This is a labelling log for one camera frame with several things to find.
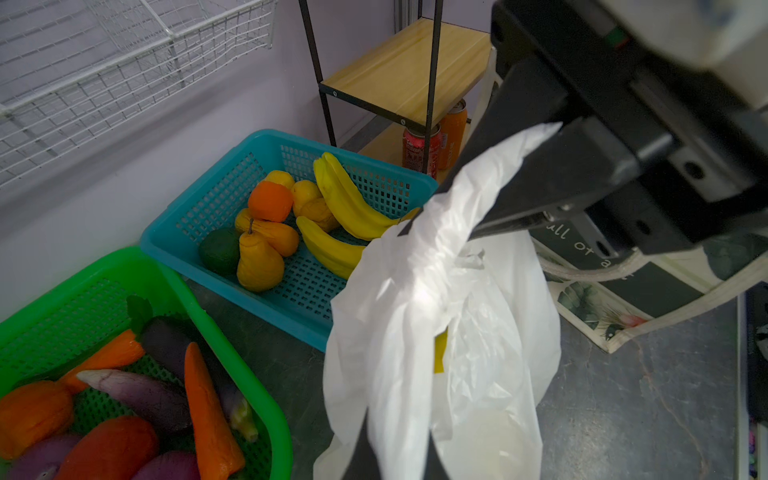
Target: green plastic basket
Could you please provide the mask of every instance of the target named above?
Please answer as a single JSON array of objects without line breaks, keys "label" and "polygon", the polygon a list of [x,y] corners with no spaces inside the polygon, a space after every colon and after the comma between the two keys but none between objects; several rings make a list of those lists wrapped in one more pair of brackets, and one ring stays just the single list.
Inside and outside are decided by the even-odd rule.
[{"label": "green plastic basket", "polygon": [[[289,478],[293,450],[285,415],[235,352],[216,323],[200,308],[189,287],[173,270],[138,247],[111,253],[64,281],[0,323],[0,396],[22,379],[72,361],[99,342],[125,331],[130,323],[126,298],[135,294],[152,304],[155,314],[190,318],[257,414],[259,439],[236,438],[247,464],[245,478]],[[178,382],[149,356],[130,371]],[[85,434],[106,419],[131,411],[106,394],[87,389],[75,396],[72,430]],[[174,439],[165,449],[193,449],[192,435]],[[8,464],[0,461],[0,478]]]}]

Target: yellow banana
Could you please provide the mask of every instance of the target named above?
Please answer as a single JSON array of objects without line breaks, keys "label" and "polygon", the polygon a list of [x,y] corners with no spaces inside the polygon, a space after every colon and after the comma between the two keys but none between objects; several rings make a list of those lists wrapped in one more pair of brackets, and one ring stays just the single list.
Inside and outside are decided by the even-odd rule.
[{"label": "yellow banana", "polygon": [[360,263],[365,247],[350,245],[331,237],[307,217],[296,218],[296,225],[312,255],[331,272],[345,280],[349,279],[352,271]]},{"label": "yellow banana", "polygon": [[357,188],[357,185],[355,185],[355,182],[349,178],[349,174],[346,173],[346,170],[344,170],[344,167],[342,167],[338,158],[336,158],[333,154],[326,152],[323,154],[323,159],[327,162],[328,166],[331,167],[331,170],[336,175],[336,178],[339,179],[339,183],[344,188],[346,194],[350,199],[352,199],[353,202],[355,202],[360,211],[366,213],[369,221],[387,228],[398,223],[398,220],[393,220],[386,215],[374,210],[373,207],[368,205],[366,200],[362,197],[360,190]]},{"label": "yellow banana", "polygon": [[[353,198],[325,158],[315,160],[314,167],[317,187],[326,199],[328,208],[344,230],[353,237],[373,240],[381,237],[386,229],[397,223],[397,220],[387,219],[387,222],[380,220],[380,217],[384,216],[362,200],[359,191],[356,190],[359,197]],[[346,173],[344,176],[351,182]]]}]

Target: leaf print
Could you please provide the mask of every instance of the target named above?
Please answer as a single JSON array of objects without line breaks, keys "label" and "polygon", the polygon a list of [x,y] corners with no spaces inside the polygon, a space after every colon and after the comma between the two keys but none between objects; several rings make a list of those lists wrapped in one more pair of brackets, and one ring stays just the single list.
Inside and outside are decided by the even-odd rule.
[{"label": "leaf print", "polygon": [[728,280],[768,250],[768,239],[754,233],[710,238],[703,243],[712,273]]},{"label": "leaf print", "polygon": [[558,303],[570,310],[589,328],[597,328],[602,308],[597,289],[589,283],[572,283],[560,293]]}]

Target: toy fruit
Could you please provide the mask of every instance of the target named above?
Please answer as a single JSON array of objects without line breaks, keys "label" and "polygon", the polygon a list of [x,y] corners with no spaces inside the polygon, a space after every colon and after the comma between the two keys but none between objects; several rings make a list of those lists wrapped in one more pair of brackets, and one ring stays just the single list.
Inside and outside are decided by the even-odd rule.
[{"label": "toy fruit", "polygon": [[109,419],[74,446],[56,480],[131,480],[158,449],[157,435],[146,420],[128,415]]},{"label": "toy fruit", "polygon": [[248,198],[250,215],[257,220],[283,222],[288,218],[292,206],[293,195],[290,190],[268,180],[256,185]]},{"label": "toy fruit", "polygon": [[264,235],[270,246],[283,257],[290,257],[298,250],[299,233],[290,225],[254,220],[250,216],[250,211],[243,208],[235,218],[235,228],[238,232],[245,233],[251,228],[251,225],[253,225],[253,231]]},{"label": "toy fruit", "polygon": [[323,198],[320,189],[315,182],[311,180],[298,181],[293,185],[290,191],[293,194],[293,215],[299,217],[299,209],[310,200]]},{"label": "toy fruit", "polygon": [[341,227],[341,224],[328,208],[326,199],[315,198],[306,202],[299,210],[299,217],[307,217],[317,223],[324,232],[330,232],[334,228]]},{"label": "toy fruit", "polygon": [[197,248],[205,267],[221,276],[237,272],[240,261],[240,234],[234,228],[220,228],[210,232]]},{"label": "toy fruit", "polygon": [[263,292],[276,286],[283,279],[285,262],[273,249],[264,235],[253,226],[240,236],[240,262],[237,264],[237,280],[251,292]]},{"label": "toy fruit", "polygon": [[373,240],[398,223],[398,220],[388,218],[366,203],[333,155],[323,154],[315,160],[314,168],[317,187],[323,193],[333,216],[353,237]]},{"label": "toy fruit", "polygon": [[293,181],[293,177],[291,177],[291,175],[288,172],[284,172],[282,170],[272,170],[264,178],[264,180],[283,185],[288,190],[293,188],[293,184],[295,183]]},{"label": "toy fruit", "polygon": [[362,245],[350,245],[331,237],[317,223],[307,217],[297,218],[296,225],[301,230],[304,243],[306,243],[306,247],[310,249],[312,255],[325,268],[348,280],[349,276],[352,275],[352,271],[360,263],[362,251],[365,247]]}]

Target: purple eggplant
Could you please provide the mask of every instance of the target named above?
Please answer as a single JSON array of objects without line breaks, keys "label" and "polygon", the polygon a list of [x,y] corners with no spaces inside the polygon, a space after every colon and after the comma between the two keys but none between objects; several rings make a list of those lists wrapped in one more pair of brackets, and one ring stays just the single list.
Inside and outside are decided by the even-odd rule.
[{"label": "purple eggplant", "polygon": [[200,480],[197,457],[190,452],[166,452],[141,467],[131,480]]},{"label": "purple eggplant", "polygon": [[7,480],[52,480],[80,435],[57,435],[31,447],[13,463]]},{"label": "purple eggplant", "polygon": [[109,369],[83,370],[78,379],[136,412],[161,435],[172,435],[192,426],[187,396],[178,385]]},{"label": "purple eggplant", "polygon": [[248,401],[198,331],[184,329],[173,319],[156,316],[144,326],[139,341],[149,356],[182,382],[187,346],[193,341],[197,342],[230,426],[243,434],[247,441],[257,440],[259,431],[253,421],[253,412]]}]

